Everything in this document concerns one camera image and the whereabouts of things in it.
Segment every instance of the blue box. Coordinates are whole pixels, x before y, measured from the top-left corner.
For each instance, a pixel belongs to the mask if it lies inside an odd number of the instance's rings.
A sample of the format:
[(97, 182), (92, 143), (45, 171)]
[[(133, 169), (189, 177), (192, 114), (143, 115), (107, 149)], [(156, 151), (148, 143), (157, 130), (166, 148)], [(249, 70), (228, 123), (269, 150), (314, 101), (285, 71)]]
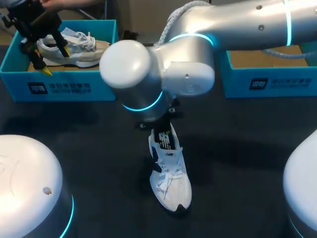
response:
[[(317, 42), (300, 45), (303, 53), (317, 50)], [(234, 68), (230, 52), (217, 54), (226, 98), (317, 96), (317, 58), (303, 67)]]
[[(85, 34), (90, 32), (97, 40), (112, 44), (118, 41), (115, 20), (63, 21), (60, 31), (65, 27)], [(20, 34), (16, 33), (0, 67), (0, 77), (15, 102), (115, 100), (98, 70), (54, 71), (53, 76), (27, 72), (30, 62), (19, 50), (21, 40)]]

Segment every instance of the shoe tongue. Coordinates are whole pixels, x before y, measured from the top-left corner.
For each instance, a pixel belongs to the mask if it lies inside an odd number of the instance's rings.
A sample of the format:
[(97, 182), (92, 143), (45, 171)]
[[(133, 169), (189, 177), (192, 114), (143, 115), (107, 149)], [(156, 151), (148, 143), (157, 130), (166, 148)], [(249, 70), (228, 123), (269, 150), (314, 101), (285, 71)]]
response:
[(178, 157), (176, 156), (176, 150), (161, 150), (162, 160), (166, 165), (176, 166)]
[(61, 34), (68, 42), (71, 42), (73, 44), (79, 44), (85, 41), (85, 39), (80, 40), (76, 35), (76, 32), (67, 27), (61, 32)]
[(76, 32), (66, 27), (66, 28), (61, 32), (61, 34), (62, 34), (62, 35), (65, 35), (65, 36), (73, 36), (73, 37), (75, 37)]

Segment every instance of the white sneaker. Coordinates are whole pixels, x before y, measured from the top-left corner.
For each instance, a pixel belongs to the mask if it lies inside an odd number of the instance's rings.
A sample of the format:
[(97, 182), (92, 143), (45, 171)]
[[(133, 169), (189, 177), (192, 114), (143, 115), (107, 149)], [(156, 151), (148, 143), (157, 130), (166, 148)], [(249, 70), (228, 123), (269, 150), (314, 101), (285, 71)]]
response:
[(94, 67), (110, 46), (105, 41), (97, 41), (94, 37), (86, 36), (82, 32), (75, 32), (69, 28), (62, 31), (62, 36), (68, 41), (70, 56), (64, 58), (52, 35), (37, 42), (38, 50), (47, 66), (73, 65), (79, 68)]
[[(177, 135), (171, 124), (175, 141), (175, 150), (161, 149), (160, 143), (155, 142), (154, 130), (149, 137), (149, 146), (155, 166), (150, 177), (152, 190), (161, 205), (169, 211), (187, 209), (192, 201), (192, 187), (187, 176), (185, 162)], [(165, 133), (159, 134), (161, 143), (166, 148), (169, 138)]]

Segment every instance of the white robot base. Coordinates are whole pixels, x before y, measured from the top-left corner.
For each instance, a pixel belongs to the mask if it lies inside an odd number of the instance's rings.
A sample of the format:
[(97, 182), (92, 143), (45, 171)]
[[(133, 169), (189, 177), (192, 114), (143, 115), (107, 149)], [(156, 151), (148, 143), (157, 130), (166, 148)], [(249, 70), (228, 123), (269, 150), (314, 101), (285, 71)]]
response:
[(77, 238), (74, 198), (41, 142), (0, 136), (0, 238)]
[(292, 153), (283, 177), (289, 223), (296, 238), (317, 237), (317, 131)]

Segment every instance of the human hand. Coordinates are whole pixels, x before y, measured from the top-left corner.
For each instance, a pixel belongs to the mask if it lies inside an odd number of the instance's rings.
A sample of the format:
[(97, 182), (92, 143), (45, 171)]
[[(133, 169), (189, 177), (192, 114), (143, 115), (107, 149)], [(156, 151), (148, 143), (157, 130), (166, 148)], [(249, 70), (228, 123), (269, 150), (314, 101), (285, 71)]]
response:
[(63, 9), (63, 0), (40, 0), (43, 7), (49, 11), (60, 11)]

